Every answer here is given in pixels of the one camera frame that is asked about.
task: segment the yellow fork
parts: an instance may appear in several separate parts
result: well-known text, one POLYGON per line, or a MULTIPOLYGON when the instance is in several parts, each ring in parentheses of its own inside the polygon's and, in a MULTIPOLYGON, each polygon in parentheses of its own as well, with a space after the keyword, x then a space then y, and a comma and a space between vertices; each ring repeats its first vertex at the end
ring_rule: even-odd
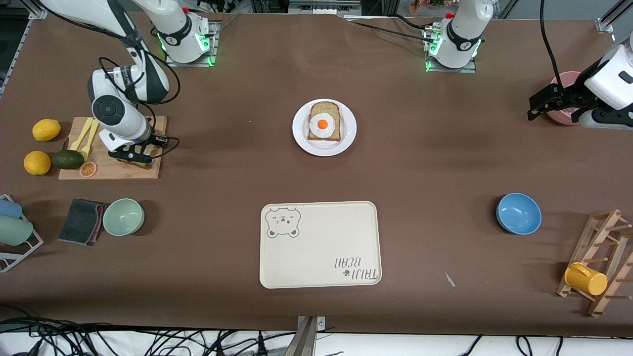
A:
POLYGON ((84 157, 84 161, 88 160, 88 155, 90 154, 90 147, 92 146, 92 142, 94 140, 94 136, 97 134, 97 129, 99 128, 99 122, 97 120, 92 120, 90 126, 90 135, 88 136, 88 143, 81 149, 81 155, 84 157))
POLYGON ((75 142, 73 142, 73 144, 70 145, 69 149, 72 149, 73 151, 77 151, 79 149, 79 145, 81 144, 81 141, 84 140, 85 135, 88 133, 88 129, 90 129, 90 125, 92 124, 92 121, 94 119, 92 117, 89 117, 84 124, 84 128, 81 129, 81 133, 79 134, 79 137, 77 138, 77 140, 75 142))

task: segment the yellow mug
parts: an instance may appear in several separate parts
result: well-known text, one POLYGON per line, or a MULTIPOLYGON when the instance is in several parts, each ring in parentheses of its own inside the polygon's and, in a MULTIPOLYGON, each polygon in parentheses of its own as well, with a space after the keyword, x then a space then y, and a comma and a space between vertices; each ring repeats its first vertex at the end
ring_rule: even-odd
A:
POLYGON ((606 289, 607 279, 603 273, 574 262, 565 271, 565 283, 590 295, 600 295, 606 289))

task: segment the wooden cutting board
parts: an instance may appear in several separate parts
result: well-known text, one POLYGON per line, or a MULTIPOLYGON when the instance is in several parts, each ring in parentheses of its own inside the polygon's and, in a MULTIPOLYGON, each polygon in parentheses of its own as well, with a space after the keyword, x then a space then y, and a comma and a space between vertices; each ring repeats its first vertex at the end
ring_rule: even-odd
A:
MULTIPOLYGON (((68 135, 68 145, 70 146, 79 137, 81 130, 84 128, 87 117, 75 117, 73 119, 73 125, 70 129, 70 135, 68 135)), ((165 128, 167 127, 167 117, 156 116, 156 133, 165 134, 165 128)), ((152 165, 141 165, 140 163, 128 163, 115 160, 108 156, 108 149, 101 142, 99 138, 99 132, 102 130, 99 127, 97 135, 92 142, 92 149, 88 156, 88 161, 92 161, 97 164, 97 173, 90 178, 83 178, 79 175, 79 170, 60 169, 61 181, 96 181, 100 179, 157 179, 158 171, 160 170, 161 158, 154 160, 152 165)), ((85 135, 82 144, 79 145, 78 151, 86 145, 88 142, 88 134, 85 135)), ((151 156, 159 155, 163 152, 163 148, 149 145, 145 149, 145 154, 151 156)))

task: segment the mug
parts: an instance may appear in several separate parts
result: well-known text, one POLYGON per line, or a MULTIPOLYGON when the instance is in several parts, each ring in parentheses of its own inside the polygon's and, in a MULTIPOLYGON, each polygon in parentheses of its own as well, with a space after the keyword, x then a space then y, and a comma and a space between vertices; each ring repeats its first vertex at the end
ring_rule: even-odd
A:
POLYGON ((22 216, 22 207, 18 203, 0 199, 0 215, 19 219, 22 216))
POLYGON ((590 295, 602 294, 607 285, 606 276, 594 269, 574 262, 565 271, 565 283, 590 295))
POLYGON ((0 243, 18 246, 33 233, 33 224, 26 220, 0 215, 0 243))

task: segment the bowl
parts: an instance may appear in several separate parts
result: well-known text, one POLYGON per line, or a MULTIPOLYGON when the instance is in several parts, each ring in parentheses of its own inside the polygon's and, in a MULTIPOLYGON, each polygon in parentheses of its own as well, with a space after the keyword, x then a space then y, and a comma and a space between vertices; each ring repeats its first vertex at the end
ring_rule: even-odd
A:
MULTIPOLYGON (((563 72, 560 74, 560 81, 563 82, 563 87, 568 87, 572 85, 580 72, 563 72)), ((556 78, 552 79, 550 84, 558 83, 556 78)), ((578 108, 567 108, 558 111, 550 111, 548 112, 549 117, 552 118, 555 122, 563 125, 577 125, 577 122, 572 122, 572 113, 578 110, 578 108)))
POLYGON ((511 193, 499 202, 497 220, 513 234, 529 235, 541 226, 541 209, 529 196, 511 193))
POLYGON ((138 202, 123 198, 110 204, 103 214, 103 228, 112 236, 133 234, 145 221, 145 212, 138 202))

